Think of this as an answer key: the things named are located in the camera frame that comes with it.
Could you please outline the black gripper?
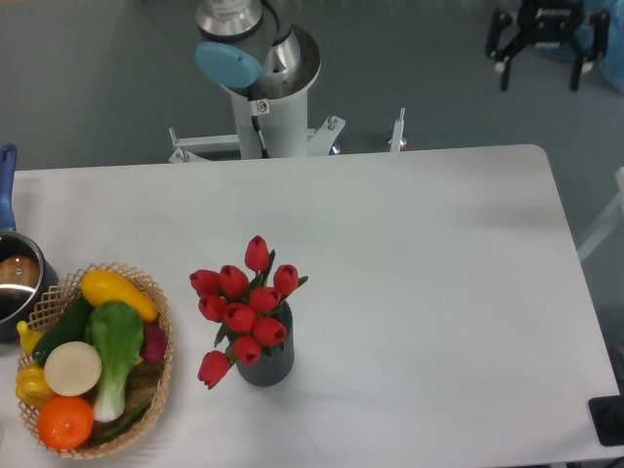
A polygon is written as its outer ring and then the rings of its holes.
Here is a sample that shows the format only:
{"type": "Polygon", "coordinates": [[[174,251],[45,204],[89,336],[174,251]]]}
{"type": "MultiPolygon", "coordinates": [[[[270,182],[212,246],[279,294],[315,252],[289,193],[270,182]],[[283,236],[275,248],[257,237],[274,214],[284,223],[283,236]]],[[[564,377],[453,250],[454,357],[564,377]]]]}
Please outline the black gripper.
{"type": "Polygon", "coordinates": [[[500,75],[499,89],[506,92],[512,59],[525,47],[569,44],[574,52],[569,88],[577,92],[581,75],[607,54],[609,27],[607,9],[585,13],[582,1],[526,0],[521,2],[517,12],[501,9],[492,12],[485,54],[494,60],[494,69],[500,75]],[[501,46],[502,33],[513,24],[518,32],[501,46]]]}

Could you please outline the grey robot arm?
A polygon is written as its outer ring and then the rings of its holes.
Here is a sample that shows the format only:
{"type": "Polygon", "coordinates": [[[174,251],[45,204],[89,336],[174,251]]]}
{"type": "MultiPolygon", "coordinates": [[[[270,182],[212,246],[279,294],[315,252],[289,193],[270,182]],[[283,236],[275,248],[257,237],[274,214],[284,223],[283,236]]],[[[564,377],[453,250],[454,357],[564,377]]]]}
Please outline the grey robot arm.
{"type": "MultiPolygon", "coordinates": [[[[269,63],[273,51],[292,35],[290,1],[202,1],[196,23],[203,40],[195,61],[220,85],[254,97],[262,77],[281,70],[269,63]]],[[[568,46],[573,53],[569,89],[608,50],[611,19],[605,8],[588,11],[582,1],[523,1],[516,11],[496,9],[488,27],[485,54],[509,86],[512,59],[529,46],[568,46]]]]}

